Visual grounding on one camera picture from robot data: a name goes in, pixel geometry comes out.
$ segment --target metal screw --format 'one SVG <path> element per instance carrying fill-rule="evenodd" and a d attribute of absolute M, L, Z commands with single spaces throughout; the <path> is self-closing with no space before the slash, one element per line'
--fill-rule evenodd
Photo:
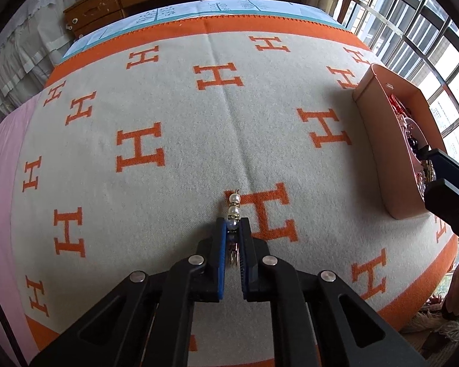
<path fill-rule="evenodd" d="M 337 279 L 337 275 L 334 274 L 332 271 L 323 271 L 321 272 L 320 276 L 324 281 L 328 282 L 332 282 Z"/>
<path fill-rule="evenodd" d="M 141 283 L 146 278 L 146 274 L 142 271 L 135 271 L 129 275 L 130 281 L 133 283 Z"/>
<path fill-rule="evenodd" d="M 277 265 L 277 258 L 275 258 L 273 255 L 266 255 L 262 258 L 262 262 L 266 265 L 274 266 Z"/>
<path fill-rule="evenodd" d="M 189 258 L 189 264 L 191 265 L 202 265 L 204 263 L 204 257 L 202 255 L 192 255 Z"/>

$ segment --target orange h letter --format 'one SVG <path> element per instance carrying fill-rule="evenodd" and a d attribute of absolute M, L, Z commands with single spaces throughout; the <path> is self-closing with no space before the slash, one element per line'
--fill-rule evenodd
<path fill-rule="evenodd" d="M 338 84 L 340 84 L 342 88 L 355 88 L 357 86 L 357 84 L 352 83 L 347 77 L 355 77 L 350 70 L 332 69 L 330 66 L 327 66 L 327 69 L 330 71 L 331 74 L 340 73 L 342 76 L 344 76 L 344 79 L 346 80 L 345 83 L 343 81 L 337 80 Z"/>
<path fill-rule="evenodd" d="M 381 250 L 381 255 L 372 261 L 366 262 L 365 264 L 358 266 L 357 264 L 352 265 L 352 282 L 355 283 L 360 274 L 367 272 L 367 291 L 365 294 L 361 295 L 363 300 L 370 298 L 371 296 L 377 294 L 379 291 L 384 293 L 386 291 L 386 278 L 381 279 L 381 284 L 377 287 L 374 287 L 374 267 L 378 264 L 386 266 L 386 249 Z"/>
<path fill-rule="evenodd" d="M 33 308 L 39 309 L 41 312 L 46 313 L 46 317 L 49 317 L 49 313 L 47 311 L 46 304 L 41 305 L 39 303 L 39 299 L 38 299 L 38 290 L 41 291 L 41 294 L 44 295 L 43 282 L 39 281 L 39 283 L 35 283 L 34 281 L 30 281 L 26 276 L 25 277 L 25 283 L 27 284 L 27 288 L 32 287 L 34 289 L 35 301 L 33 301 L 31 297 L 29 297 L 29 301 L 31 302 L 31 309 L 33 309 Z"/>
<path fill-rule="evenodd" d="M 133 158 L 123 159 L 122 156 L 118 156 L 116 163 L 116 172 L 122 172 L 124 167 L 137 164 L 156 163 L 158 167 L 165 165 L 165 155 L 163 148 L 156 149 L 154 154 L 143 155 L 141 150 L 141 137 L 144 135 L 153 135 L 155 138 L 159 138 L 162 135 L 161 123 L 155 123 L 151 128 L 145 128 L 144 130 L 132 131 L 123 133 L 118 131 L 118 146 L 122 145 L 122 141 L 125 139 L 133 138 L 135 142 L 135 156 Z"/>
<path fill-rule="evenodd" d="M 59 91 L 58 93 L 56 93 L 56 91 L 58 90 L 58 88 L 63 87 L 65 84 L 66 84 L 66 80 L 63 81 L 60 85 L 57 85 L 56 87 L 50 89 L 47 94 L 51 95 L 51 93 L 53 93 L 53 95 L 49 99 L 46 99 L 44 101 L 44 105 L 43 106 L 46 106 L 46 104 L 51 102 L 53 99 L 58 99 L 61 96 L 61 91 Z"/>
<path fill-rule="evenodd" d="M 354 54 L 355 57 L 353 57 L 353 60 L 356 61 L 357 63 L 365 63 L 366 65 L 370 65 L 371 64 L 369 61 L 365 61 L 365 60 L 362 59 L 363 55 L 359 51 L 348 50 L 345 47 L 344 47 L 344 50 L 346 52 L 348 52 L 349 54 Z"/>
<path fill-rule="evenodd" d="M 22 192 L 24 193 L 25 189 L 28 187 L 34 187 L 35 190 L 38 189 L 38 182 L 39 182 L 39 177 L 37 176 L 35 180 L 32 180 L 32 171 L 34 170 L 34 167 L 40 168 L 41 167 L 41 158 L 43 156 L 39 156 L 39 158 L 36 161 L 33 161 L 32 163 L 25 162 L 25 170 L 24 172 L 27 174 L 27 170 L 31 170 L 29 174 L 29 182 L 22 181 Z"/>
<path fill-rule="evenodd" d="M 258 40 L 263 40 L 267 44 L 267 46 L 261 46 L 261 45 L 256 45 L 255 47 L 257 48 L 258 51 L 263 51 L 263 50 L 282 50 L 285 52 L 290 52 L 289 48 L 287 48 L 285 45 L 282 47 L 276 47 L 272 45 L 271 41 L 277 41 L 278 43 L 281 43 L 279 37 L 253 37 L 249 36 L 248 37 L 251 41 L 258 41 Z"/>
<path fill-rule="evenodd" d="M 239 87 L 243 87 L 243 82 L 241 81 L 241 78 L 236 76 L 233 77 L 231 80 L 223 80 L 221 78 L 221 75 L 219 74 L 220 70 L 223 69 L 229 69 L 232 72 L 236 71 L 236 67 L 234 67 L 234 63 L 228 63 L 227 65 L 222 65 L 222 66 L 205 66 L 205 67 L 200 67 L 200 66 L 194 66 L 194 73 L 195 74 L 200 74 L 203 70 L 212 70 L 212 73 L 214 74 L 214 81 L 204 81 L 204 80 L 197 80 L 197 88 L 202 91 L 203 89 L 206 89 L 206 87 L 209 87 L 210 85 L 227 85 L 227 84 L 236 84 Z"/>
<path fill-rule="evenodd" d="M 446 223 L 440 219 L 440 218 L 437 218 L 435 217 L 435 222 L 437 223 L 437 219 L 440 221 L 440 225 L 441 225 L 441 228 L 438 232 L 435 233 L 435 236 L 437 237 L 437 243 L 438 243 L 438 240 L 440 239 L 440 237 L 445 233 L 447 232 L 447 227 L 446 227 Z"/>
<path fill-rule="evenodd" d="M 144 50 L 144 51 L 139 51 L 139 52 L 131 52 L 129 54 L 129 59 L 132 59 L 134 57 L 137 57 L 138 55 L 141 55 L 140 60 L 136 62 L 128 62 L 126 65 L 126 69 L 130 69 L 132 66 L 139 65 L 140 63 L 145 63 L 145 62 L 158 62 L 158 55 L 155 55 L 154 57 L 151 57 L 149 59 L 146 59 L 146 54 L 148 52 L 158 52 L 158 46 L 155 45 L 152 49 L 150 50 Z"/>
<path fill-rule="evenodd" d="M 309 136 L 314 143 L 316 148 L 321 148 L 322 143 L 326 142 L 346 142 L 347 145 L 351 145 L 352 141 L 350 140 L 349 136 L 345 131 L 341 132 L 341 135 L 333 135 L 328 127 L 326 118 L 332 118 L 333 121 L 340 121 L 337 118 L 337 115 L 333 111 L 333 109 L 328 109 L 326 111 L 303 111 L 300 107 L 297 109 L 297 113 L 301 117 L 301 120 L 307 122 L 309 118 L 317 118 L 319 123 L 322 125 L 326 135 L 316 135 L 315 132 L 310 132 Z"/>
<path fill-rule="evenodd" d="M 291 241 L 297 241 L 296 228 L 293 219 L 287 219 L 284 228 L 269 229 L 269 220 L 267 218 L 267 211 L 265 210 L 265 202 L 270 200 L 279 200 L 281 204 L 289 204 L 289 197 L 287 197 L 286 188 L 282 182 L 275 184 L 275 190 L 268 192 L 253 193 L 249 195 L 241 195 L 241 204 L 254 204 L 257 212 L 259 233 L 252 233 L 254 237 L 263 240 L 274 240 L 279 237 L 289 237 Z M 226 198 L 233 193 L 228 190 L 225 192 Z"/>
<path fill-rule="evenodd" d="M 77 212 L 67 212 L 58 214 L 58 210 L 54 210 L 54 225 L 58 226 L 59 221 L 65 222 L 65 242 L 60 243 L 58 238 L 54 238 L 54 247 L 56 254 L 60 255 L 60 251 L 75 251 L 79 252 L 82 258 L 85 257 L 85 246 L 83 239 L 78 239 L 78 243 L 70 243 L 70 221 L 76 221 L 78 226 L 82 225 L 82 208 L 78 207 Z"/>
<path fill-rule="evenodd" d="M 80 118 L 80 117 L 90 117 L 92 114 L 92 105 L 90 105 L 87 108 L 87 110 L 82 111 L 83 101 L 86 99 L 94 99 L 96 95 L 97 95 L 97 91 L 94 91 L 90 95 L 83 96 L 79 99 L 73 99 L 73 101 L 71 101 L 70 109 L 73 109 L 75 105 L 78 105 L 78 110 L 73 116 L 68 115 L 68 117 L 66 117 L 65 125 L 67 126 L 70 123 L 70 121 L 76 120 L 77 118 Z"/>

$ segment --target blue bedsheet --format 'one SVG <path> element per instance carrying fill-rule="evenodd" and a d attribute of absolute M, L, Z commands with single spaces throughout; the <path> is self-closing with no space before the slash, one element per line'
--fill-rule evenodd
<path fill-rule="evenodd" d="M 207 15 L 272 15 L 303 19 L 344 29 L 321 9 L 276 0 L 203 0 L 152 9 L 121 19 L 77 40 L 63 57 L 69 57 L 117 35 L 158 23 Z"/>

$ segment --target bed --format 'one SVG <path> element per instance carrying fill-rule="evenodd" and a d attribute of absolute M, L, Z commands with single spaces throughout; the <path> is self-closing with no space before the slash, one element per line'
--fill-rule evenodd
<path fill-rule="evenodd" d="M 333 270 L 400 329 L 457 239 L 383 206 L 352 99 L 374 62 L 319 9 L 267 0 L 164 7 L 74 43 L 0 125 L 0 302 L 26 359 L 130 272 L 191 255 L 235 188 L 273 254 Z M 189 365 L 271 366 L 271 332 L 228 267 L 224 300 L 196 304 Z"/>

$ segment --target hairpin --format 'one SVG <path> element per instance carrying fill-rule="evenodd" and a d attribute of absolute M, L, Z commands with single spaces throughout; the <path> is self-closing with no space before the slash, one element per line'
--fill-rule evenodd
<path fill-rule="evenodd" d="M 240 189 L 236 189 L 229 196 L 228 219 L 226 220 L 227 242 L 229 252 L 229 264 L 238 263 L 238 239 L 236 238 L 236 229 L 240 223 Z"/>

